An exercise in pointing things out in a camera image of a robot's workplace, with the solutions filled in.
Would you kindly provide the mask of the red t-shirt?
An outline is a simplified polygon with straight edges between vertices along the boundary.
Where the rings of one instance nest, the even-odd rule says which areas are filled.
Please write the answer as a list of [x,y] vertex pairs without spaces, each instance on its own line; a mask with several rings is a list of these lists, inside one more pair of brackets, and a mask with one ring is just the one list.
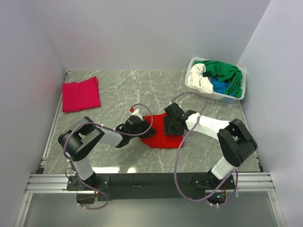
[[178,148],[181,141],[183,140],[183,135],[164,134],[164,116],[167,116],[167,114],[163,113],[153,115],[153,123],[151,127],[156,131],[156,133],[151,137],[141,139],[141,142],[146,144],[150,148]]

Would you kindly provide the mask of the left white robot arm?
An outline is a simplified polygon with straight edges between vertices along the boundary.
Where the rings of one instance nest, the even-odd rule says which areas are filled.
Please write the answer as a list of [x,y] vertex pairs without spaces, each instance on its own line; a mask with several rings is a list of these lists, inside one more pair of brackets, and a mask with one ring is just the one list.
[[114,129],[97,126],[85,116],[62,132],[58,142],[64,149],[63,154],[71,161],[74,170],[79,175],[78,185],[84,190],[89,190],[97,181],[88,154],[99,142],[121,148],[128,145],[132,138],[145,139],[155,134],[156,130],[139,115],[131,115],[125,123]]

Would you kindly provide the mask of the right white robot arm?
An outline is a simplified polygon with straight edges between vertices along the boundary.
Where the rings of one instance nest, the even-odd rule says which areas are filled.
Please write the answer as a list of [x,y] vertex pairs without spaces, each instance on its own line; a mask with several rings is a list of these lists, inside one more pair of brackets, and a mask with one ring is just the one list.
[[183,111],[177,103],[164,109],[165,135],[184,135],[184,131],[198,132],[219,141],[223,157],[209,171],[208,184],[218,189],[224,178],[253,154],[258,145],[251,133],[239,119],[232,121],[217,120],[201,113]]

